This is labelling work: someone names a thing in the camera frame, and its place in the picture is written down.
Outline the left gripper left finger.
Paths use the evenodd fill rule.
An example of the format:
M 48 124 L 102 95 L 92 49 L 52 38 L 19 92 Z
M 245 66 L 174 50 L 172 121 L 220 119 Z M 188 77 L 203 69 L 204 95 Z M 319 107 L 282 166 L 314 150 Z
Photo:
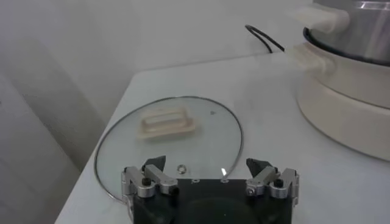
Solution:
M 163 173 L 166 157 L 148 159 L 138 169 L 125 167 L 121 173 L 122 202 L 129 208 L 136 198 L 148 200 L 158 194 L 174 197 L 179 194 L 178 180 Z

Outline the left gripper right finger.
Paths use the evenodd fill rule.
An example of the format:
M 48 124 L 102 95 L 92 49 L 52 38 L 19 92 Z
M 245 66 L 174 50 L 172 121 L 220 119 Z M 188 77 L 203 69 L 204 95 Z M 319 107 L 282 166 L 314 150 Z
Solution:
M 280 172 L 267 161 L 253 158 L 246 159 L 246 165 L 252 178 L 246 180 L 246 194 L 256 197 L 269 193 L 276 199 L 291 199 L 292 205 L 299 203 L 299 180 L 296 170 L 286 168 Z

